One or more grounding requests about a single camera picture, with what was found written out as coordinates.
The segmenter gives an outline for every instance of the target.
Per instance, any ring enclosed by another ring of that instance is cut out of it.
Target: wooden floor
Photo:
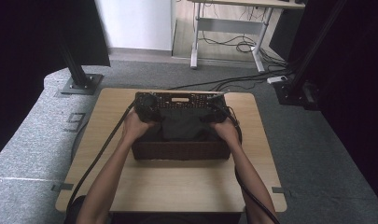
[[[282,9],[274,9],[273,15],[270,19],[270,25],[264,37],[262,48],[274,53],[270,48],[270,40],[273,36],[273,31],[279,20]],[[241,20],[241,21],[261,21],[263,19],[264,8],[241,7],[241,6],[226,6],[216,4],[206,4],[201,13],[207,18],[220,18],[227,20]],[[194,4],[187,0],[176,2],[176,28],[175,28],[175,42],[173,49],[173,56],[177,58],[190,58],[191,45],[194,38],[193,16],[195,14]],[[217,42],[225,42],[242,34],[226,34],[217,32],[203,32],[208,39]],[[199,38],[203,38],[203,33],[199,32]],[[258,37],[254,35],[245,35],[255,42]],[[235,39],[229,44],[236,45],[243,41],[241,37]],[[198,43],[199,59],[215,59],[223,61],[237,61],[237,62],[254,62],[251,53],[243,53],[236,49],[235,46],[225,46],[219,44],[208,44],[205,40],[200,40]],[[248,47],[242,47],[242,50],[248,50]]]

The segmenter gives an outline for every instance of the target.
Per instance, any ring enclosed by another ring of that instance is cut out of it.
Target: person's left hand
[[[132,110],[124,120],[124,130],[122,136],[134,141],[142,136],[150,127],[153,127],[155,124],[156,122],[154,121],[148,123],[142,122],[136,112]]]

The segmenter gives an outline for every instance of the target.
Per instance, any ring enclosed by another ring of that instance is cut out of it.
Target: wall
[[[110,48],[172,50],[175,0],[95,0]]]

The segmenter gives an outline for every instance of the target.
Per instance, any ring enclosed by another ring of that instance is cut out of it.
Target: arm
[[[255,167],[253,167],[249,158],[246,156],[232,121],[226,119],[222,123],[212,123],[211,126],[229,145],[235,167],[245,186],[276,216],[271,196]],[[250,220],[251,223],[273,223],[267,214],[264,213],[264,211],[262,211],[244,191],[242,191],[242,193],[246,204],[247,215],[249,217],[248,220]]]
[[[122,167],[131,145],[142,136],[153,123],[140,121],[135,112],[130,112],[124,120],[124,131],[119,143],[92,183],[77,217],[77,223],[106,223],[113,203]]]

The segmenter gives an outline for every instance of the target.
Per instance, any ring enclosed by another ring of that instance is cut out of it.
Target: desk
[[[264,66],[259,56],[259,50],[261,43],[265,36],[270,17],[274,8],[285,9],[304,9],[305,4],[296,4],[294,0],[290,2],[284,2],[280,0],[189,0],[196,5],[196,17],[194,22],[194,42],[191,48],[191,62],[190,67],[192,69],[197,68],[197,55],[198,55],[198,32],[199,31],[213,31],[224,32],[234,34],[249,34],[258,35],[259,39],[255,47],[251,47],[253,58],[255,59],[256,66],[259,72],[264,72]],[[213,18],[201,17],[201,3],[212,3],[231,6],[246,6],[246,7],[266,7],[264,21],[232,21],[221,20]]]
[[[102,90],[64,183],[76,186],[137,91],[144,90]],[[225,98],[241,123],[246,155],[270,192],[276,211],[285,211],[284,194],[272,191],[272,187],[281,185],[253,95],[231,92]],[[116,147],[121,129],[77,196],[87,194],[92,181]],[[60,192],[56,202],[59,211],[65,211],[72,192]],[[240,213],[244,206],[232,157],[226,161],[136,161],[130,151],[110,211]]]

